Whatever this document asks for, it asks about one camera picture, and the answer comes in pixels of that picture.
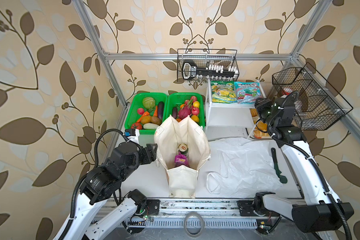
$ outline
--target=cucumber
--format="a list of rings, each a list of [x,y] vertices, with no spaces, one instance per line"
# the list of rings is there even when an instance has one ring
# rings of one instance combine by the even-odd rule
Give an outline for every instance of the cucumber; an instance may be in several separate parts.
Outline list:
[[[160,118],[160,120],[163,120],[163,114],[164,114],[164,102],[159,102],[157,104],[157,117]]]
[[[154,123],[146,123],[143,125],[144,129],[156,129],[157,127],[158,127],[158,125],[154,124]]]
[[[177,118],[177,108],[176,107],[173,107],[173,109],[172,109],[172,117]]]

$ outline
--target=black cable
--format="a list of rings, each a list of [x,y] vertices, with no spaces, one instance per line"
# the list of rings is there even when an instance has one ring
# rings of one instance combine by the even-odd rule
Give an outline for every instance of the black cable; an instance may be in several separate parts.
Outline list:
[[[121,224],[124,226],[125,230],[127,232],[129,232],[129,234],[132,234],[132,229],[130,229],[127,224],[125,223],[125,221],[121,222]]]
[[[71,228],[71,225],[73,223],[73,220],[75,218],[75,213],[76,213],[76,199],[77,199],[77,192],[79,191],[79,187],[82,183],[82,181],[87,177],[87,174],[84,174],[76,183],[75,188],[73,189],[73,194],[72,194],[72,201],[71,201],[71,213],[69,214],[69,217],[71,219],[68,220],[67,225],[64,228],[64,231],[62,232],[62,234],[59,237],[59,240],[63,240],[65,235],[67,235],[69,229]]]
[[[314,235],[314,237],[317,239],[317,240],[323,240],[317,233],[313,232],[312,235]]]
[[[272,227],[269,229],[269,230],[267,230],[265,233],[260,233],[261,235],[268,235],[268,234],[270,234],[271,232],[273,232],[273,230],[277,227],[277,225],[279,224],[279,222],[280,222],[280,220],[281,220],[281,215],[279,216],[279,218],[276,220],[276,222],[274,223],[274,225],[272,225]]]
[[[295,99],[298,99],[299,97],[299,92],[298,91],[294,91],[292,93],[290,93],[283,101],[283,103],[281,104],[280,108],[278,109],[278,111],[276,112],[276,114],[274,114],[272,116],[272,118],[269,120],[268,124],[267,124],[267,131],[268,133],[270,134],[270,127],[271,127],[271,123],[273,123],[273,120],[280,114],[280,112],[282,111],[282,109],[284,108],[284,104],[288,101],[288,99],[290,97],[292,97],[293,95],[296,95]],[[321,170],[319,169],[319,166],[316,164],[316,162],[312,159],[312,157],[306,152],[304,151],[303,149],[301,149],[300,147],[294,145],[294,144],[291,144],[291,143],[288,143],[288,142],[284,142],[280,139],[278,139],[274,134],[271,135],[271,138],[276,141],[277,143],[280,143],[280,144],[284,144],[284,145],[287,145],[287,146],[290,146],[290,147],[293,147],[294,149],[298,150],[299,152],[301,152],[305,158],[312,164],[313,168],[315,169],[317,175],[319,176],[319,179],[321,181],[321,184],[323,185],[323,188],[324,190],[327,192],[329,192],[329,186],[327,184],[327,181],[325,180]],[[329,200],[331,201],[331,204],[334,206],[335,210],[336,210],[336,213],[339,215],[340,219],[341,219],[341,222],[342,222],[342,225],[343,225],[343,228],[344,228],[344,231],[345,231],[345,234],[346,234],[346,240],[352,240],[352,234],[351,234],[351,231],[349,229],[349,225],[347,223],[347,219],[344,217],[344,214],[342,213],[339,205],[336,203],[335,199],[333,198],[332,194],[330,193],[327,193],[326,194],[327,197],[329,198]]]
[[[119,188],[119,203],[121,204],[121,188]]]
[[[264,132],[263,130],[261,130],[261,129],[257,126],[257,123],[258,123],[260,120],[261,120],[261,119],[258,119],[258,120],[256,121],[255,125],[256,125],[257,130],[259,130],[260,132]]]
[[[118,132],[126,142],[133,142],[133,141],[130,141],[128,139],[128,137],[126,137],[122,131],[120,131],[119,129],[116,129],[116,128],[111,128],[111,129],[108,129],[106,131],[104,131],[102,134],[100,134],[100,136],[97,138],[96,142],[95,142],[95,146],[94,146],[94,153],[95,153],[95,166],[93,167],[94,169],[96,167],[99,166],[99,155],[97,154],[97,147],[99,145],[99,142],[101,140],[101,138],[107,134],[108,132]],[[134,144],[137,145],[137,147],[139,148],[139,151],[143,148],[142,146],[140,146],[139,144],[137,144],[136,142],[133,142]],[[75,217],[75,213],[76,213],[76,200],[77,200],[77,192],[79,191],[79,187],[82,183],[82,181],[84,181],[84,179],[87,177],[87,174],[84,174],[76,183],[76,186],[73,190],[73,194],[72,194],[72,201],[71,201],[71,212],[69,214],[69,217],[71,219],[68,220],[67,222],[67,225],[65,226],[64,228],[64,231],[62,232],[61,236],[59,237],[59,240],[63,240],[64,237],[67,235],[69,229],[71,228],[71,225],[73,223],[73,218]]]
[[[352,240],[352,235],[351,235],[348,223],[347,223],[347,219],[345,218],[344,214],[342,213],[339,205],[336,203],[336,201],[333,198],[332,194],[328,193],[329,192],[329,186],[328,186],[327,181],[325,180],[321,170],[319,169],[319,166],[316,164],[316,162],[312,159],[312,157],[309,154],[307,154],[306,151],[304,151],[300,147],[298,147],[298,146],[296,146],[294,144],[288,143],[288,142],[284,142],[284,141],[282,141],[280,139],[277,139],[275,136],[273,136],[272,139],[274,141],[278,142],[278,143],[285,144],[287,146],[293,147],[294,149],[301,152],[308,161],[310,161],[310,163],[312,164],[313,168],[315,169],[317,175],[319,176],[319,179],[321,181],[321,184],[323,185],[323,188],[324,188],[324,190],[326,192],[327,197],[331,201],[331,204],[333,205],[333,207],[336,210],[336,213],[339,215],[339,217],[341,219],[341,222],[343,224],[343,228],[344,228],[344,231],[345,231],[345,234],[346,234],[346,240]]]
[[[113,198],[115,199],[116,205],[117,205],[117,206],[119,206],[119,205],[120,205],[120,203],[119,203],[119,201],[117,200],[117,197],[116,197],[116,191],[115,191],[115,192],[113,192]]]

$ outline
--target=black wire basket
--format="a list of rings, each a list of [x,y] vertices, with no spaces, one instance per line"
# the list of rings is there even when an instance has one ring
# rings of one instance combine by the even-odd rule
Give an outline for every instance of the black wire basket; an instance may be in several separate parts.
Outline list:
[[[313,77],[322,79],[318,82]],[[295,124],[302,130],[327,130],[353,107],[312,65],[288,68],[272,75],[278,97],[299,92],[295,102]]]
[[[237,50],[185,49],[177,50],[177,81],[188,81],[194,87],[211,81],[237,81],[239,69]]]

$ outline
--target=lemon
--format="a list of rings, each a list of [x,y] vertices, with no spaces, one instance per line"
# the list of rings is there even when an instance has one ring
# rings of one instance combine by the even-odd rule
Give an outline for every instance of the lemon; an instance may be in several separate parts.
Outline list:
[[[199,107],[200,107],[199,101],[194,101],[194,102],[193,102],[193,106],[194,106],[195,108],[199,108]]]
[[[199,122],[199,117],[196,116],[196,115],[192,115],[192,116],[191,116],[191,119],[192,119],[193,121],[195,121],[195,122]]]

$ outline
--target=green plastic basket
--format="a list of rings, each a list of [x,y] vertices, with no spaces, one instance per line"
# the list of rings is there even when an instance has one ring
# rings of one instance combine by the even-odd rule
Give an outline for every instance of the green plastic basket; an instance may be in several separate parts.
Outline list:
[[[180,105],[184,103],[185,100],[189,100],[192,96],[197,97],[197,101],[200,103],[200,113],[199,117],[199,126],[205,127],[205,117],[204,117],[204,106],[203,98],[198,93],[172,93],[168,97],[167,109],[164,112],[164,119],[167,119],[169,115],[172,114],[173,107],[177,107],[177,112],[180,110]]]
[[[136,94],[136,96],[133,98],[131,107],[129,108],[129,112],[127,115],[127,119],[125,120],[124,127],[125,129],[128,129],[131,127],[132,124],[134,124],[141,116],[137,113],[138,108],[144,108],[143,107],[143,99],[145,97],[153,97],[155,100],[155,105],[157,105],[159,102],[164,102],[164,112],[163,112],[163,118],[165,118],[165,110],[167,109],[167,95],[165,93],[139,93]],[[154,129],[149,130],[140,130],[140,134],[155,134]]]

